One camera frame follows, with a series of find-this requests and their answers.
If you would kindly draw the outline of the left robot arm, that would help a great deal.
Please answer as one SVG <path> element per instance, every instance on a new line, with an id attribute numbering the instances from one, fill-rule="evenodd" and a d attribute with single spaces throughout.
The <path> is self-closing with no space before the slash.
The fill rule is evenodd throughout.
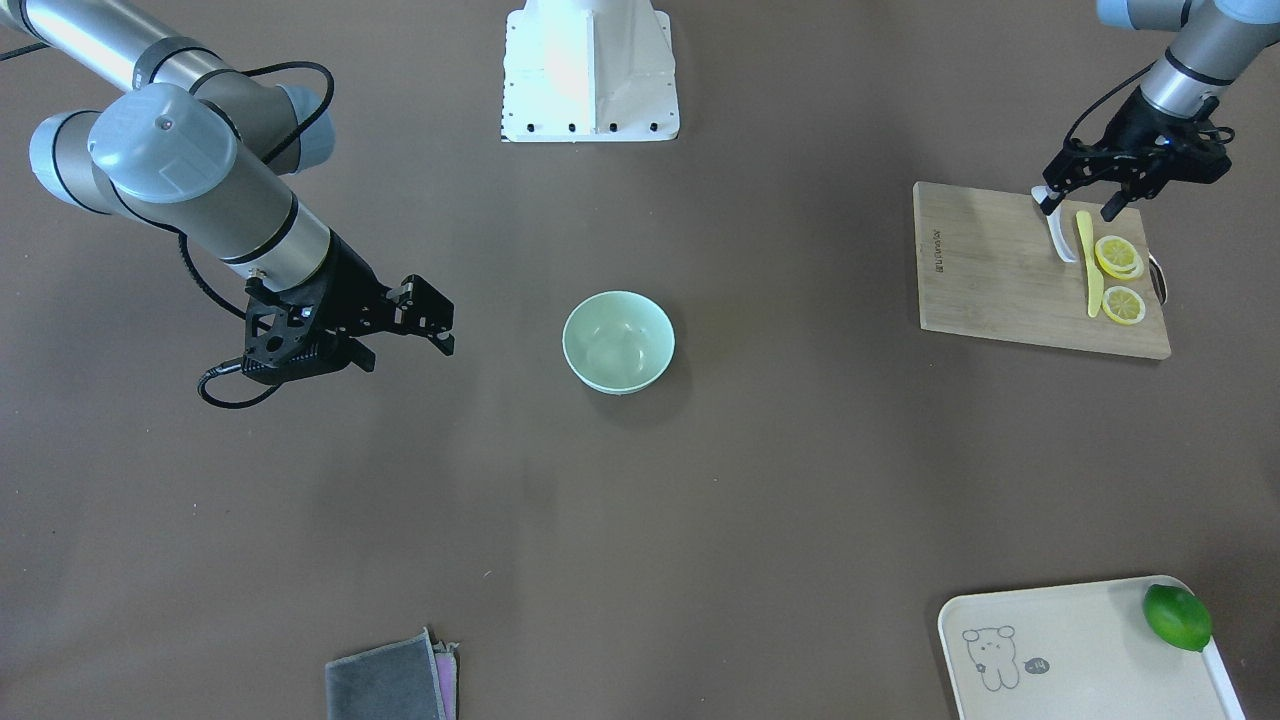
<path id="1" fill-rule="evenodd" d="M 1234 133 L 1212 123 L 1221 95 L 1267 47 L 1277 44 L 1275 1 L 1098 1 L 1106 26 L 1172 33 L 1164 55 L 1130 77 L 1137 87 L 1085 143 L 1070 129 L 1044 168 L 1051 215 L 1073 191 L 1107 181 L 1117 192 L 1101 214 L 1112 220 L 1128 204 L 1153 199 L 1166 184 L 1212 184 L 1231 168 Z"/>

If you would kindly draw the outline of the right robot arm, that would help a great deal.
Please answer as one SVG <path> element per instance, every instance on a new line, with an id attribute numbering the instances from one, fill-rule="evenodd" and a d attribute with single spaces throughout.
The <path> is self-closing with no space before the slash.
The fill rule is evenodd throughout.
<path id="1" fill-rule="evenodd" d="M 262 85 L 128 1 L 5 1 L 3 24 L 63 51 L 120 91 L 102 110 L 42 122 L 40 183 L 63 202 L 174 233 L 243 282 L 244 348 L 207 378 L 275 389 L 357 366 L 381 332 L 454 351 L 454 306 L 419 275 L 384 284 L 285 183 L 335 146 L 333 94 Z"/>

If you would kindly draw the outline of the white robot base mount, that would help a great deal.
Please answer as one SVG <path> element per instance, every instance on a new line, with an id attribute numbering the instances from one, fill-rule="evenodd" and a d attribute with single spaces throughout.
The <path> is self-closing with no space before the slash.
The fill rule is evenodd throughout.
<path id="1" fill-rule="evenodd" d="M 649 1 L 527 1 L 506 17 L 500 140 L 678 137 L 672 23 Z"/>

